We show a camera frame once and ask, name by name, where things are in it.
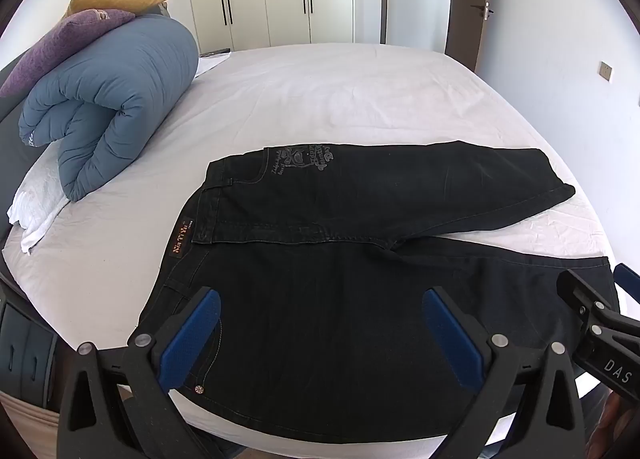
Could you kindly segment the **black denim pants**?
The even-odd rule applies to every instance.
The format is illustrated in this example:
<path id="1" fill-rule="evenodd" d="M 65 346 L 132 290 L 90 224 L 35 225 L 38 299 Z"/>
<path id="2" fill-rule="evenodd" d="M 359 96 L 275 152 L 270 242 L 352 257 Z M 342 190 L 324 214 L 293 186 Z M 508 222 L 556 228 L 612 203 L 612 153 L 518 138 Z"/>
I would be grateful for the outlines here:
<path id="1" fill-rule="evenodd" d="M 425 325 L 427 289 L 533 349 L 577 345 L 561 271 L 617 304 L 604 257 L 463 240 L 574 193 L 531 148 L 298 145 L 214 161 L 180 212 L 139 328 L 157 331 L 212 288 L 220 324 L 182 389 L 196 405 L 305 442 L 442 435 L 471 395 Z"/>

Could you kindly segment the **white bed mattress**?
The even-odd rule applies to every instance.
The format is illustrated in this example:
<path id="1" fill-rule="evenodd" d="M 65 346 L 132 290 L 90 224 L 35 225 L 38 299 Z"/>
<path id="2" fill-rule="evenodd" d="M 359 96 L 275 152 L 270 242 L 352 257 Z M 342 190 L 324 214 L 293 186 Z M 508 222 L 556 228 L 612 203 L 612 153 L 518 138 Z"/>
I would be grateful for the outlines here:
<path id="1" fill-rule="evenodd" d="M 196 78 L 142 155 L 66 206 L 32 251 L 22 251 L 23 233 L 13 228 L 3 259 L 70 346 L 119 346 L 137 325 L 172 227 L 210 161 L 312 142 L 450 141 L 535 147 L 560 179 L 574 182 L 506 100 L 445 55 L 370 44 L 237 52 Z"/>

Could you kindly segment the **dark bedside cabinet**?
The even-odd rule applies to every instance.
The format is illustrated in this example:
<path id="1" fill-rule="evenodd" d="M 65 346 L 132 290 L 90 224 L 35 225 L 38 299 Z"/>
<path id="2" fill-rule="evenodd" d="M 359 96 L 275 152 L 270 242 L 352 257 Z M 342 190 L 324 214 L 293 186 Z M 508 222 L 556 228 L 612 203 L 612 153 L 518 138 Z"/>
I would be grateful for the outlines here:
<path id="1" fill-rule="evenodd" d="M 24 297 L 1 284 L 1 391 L 46 408 L 58 335 Z"/>

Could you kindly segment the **white folded sheet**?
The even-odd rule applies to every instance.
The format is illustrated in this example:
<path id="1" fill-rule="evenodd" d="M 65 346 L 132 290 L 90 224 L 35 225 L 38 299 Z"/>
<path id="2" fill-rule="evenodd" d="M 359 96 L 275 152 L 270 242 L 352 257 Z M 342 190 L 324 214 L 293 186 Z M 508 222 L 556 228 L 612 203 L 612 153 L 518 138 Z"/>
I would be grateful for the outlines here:
<path id="1" fill-rule="evenodd" d="M 51 143 L 26 173 L 6 214 L 12 226 L 22 230 L 23 253 L 29 253 L 46 236 L 55 218 L 70 202 L 58 172 L 61 142 Z"/>

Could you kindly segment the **rolled blue duvet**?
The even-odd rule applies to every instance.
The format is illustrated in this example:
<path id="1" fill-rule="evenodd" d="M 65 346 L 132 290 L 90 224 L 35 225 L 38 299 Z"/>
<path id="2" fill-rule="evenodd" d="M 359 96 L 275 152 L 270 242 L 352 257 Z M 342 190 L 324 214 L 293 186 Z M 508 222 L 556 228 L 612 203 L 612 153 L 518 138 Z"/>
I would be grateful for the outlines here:
<path id="1" fill-rule="evenodd" d="M 191 85 L 198 46 L 183 24 L 142 15 L 70 56 L 24 101 L 28 146 L 58 143 L 65 197 L 77 202 L 132 164 Z"/>

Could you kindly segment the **dark brown door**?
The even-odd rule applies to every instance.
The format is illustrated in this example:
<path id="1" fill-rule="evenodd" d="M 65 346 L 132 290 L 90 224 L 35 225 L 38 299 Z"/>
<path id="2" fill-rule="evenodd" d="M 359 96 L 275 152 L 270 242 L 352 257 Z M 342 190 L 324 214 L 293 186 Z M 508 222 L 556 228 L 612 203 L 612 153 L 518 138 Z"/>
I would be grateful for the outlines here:
<path id="1" fill-rule="evenodd" d="M 445 54 L 475 72 L 491 14 L 489 0 L 450 0 Z"/>

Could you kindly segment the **purple pillow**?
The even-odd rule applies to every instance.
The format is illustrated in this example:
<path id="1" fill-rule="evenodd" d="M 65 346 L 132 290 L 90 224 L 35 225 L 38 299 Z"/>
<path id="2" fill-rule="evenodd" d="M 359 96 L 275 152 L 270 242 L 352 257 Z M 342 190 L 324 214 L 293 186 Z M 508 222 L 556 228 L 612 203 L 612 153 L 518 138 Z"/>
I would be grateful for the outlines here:
<path id="1" fill-rule="evenodd" d="M 134 13 L 114 8 L 89 8 L 64 18 L 22 56 L 3 82 L 1 96 L 30 90 L 64 60 L 135 18 Z"/>

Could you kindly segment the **mustard yellow pillow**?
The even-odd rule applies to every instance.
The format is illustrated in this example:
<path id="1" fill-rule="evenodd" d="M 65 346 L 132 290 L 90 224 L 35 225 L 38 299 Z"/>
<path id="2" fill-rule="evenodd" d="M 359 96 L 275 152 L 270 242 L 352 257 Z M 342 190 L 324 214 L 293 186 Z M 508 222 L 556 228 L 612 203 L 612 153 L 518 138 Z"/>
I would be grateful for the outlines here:
<path id="1" fill-rule="evenodd" d="M 141 15 L 154 6 L 164 4 L 168 0 L 70 0 L 64 17 L 96 8 L 97 10 L 122 10 L 134 15 Z"/>

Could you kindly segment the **wall switch plate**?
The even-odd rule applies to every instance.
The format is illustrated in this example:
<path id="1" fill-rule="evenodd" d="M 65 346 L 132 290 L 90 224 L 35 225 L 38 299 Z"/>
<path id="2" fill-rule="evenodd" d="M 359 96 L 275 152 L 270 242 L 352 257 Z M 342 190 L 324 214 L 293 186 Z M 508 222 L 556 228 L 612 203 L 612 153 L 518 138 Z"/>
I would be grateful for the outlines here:
<path id="1" fill-rule="evenodd" d="M 612 67 L 605 62 L 601 62 L 599 66 L 598 74 L 604 80 L 610 81 L 612 76 Z"/>

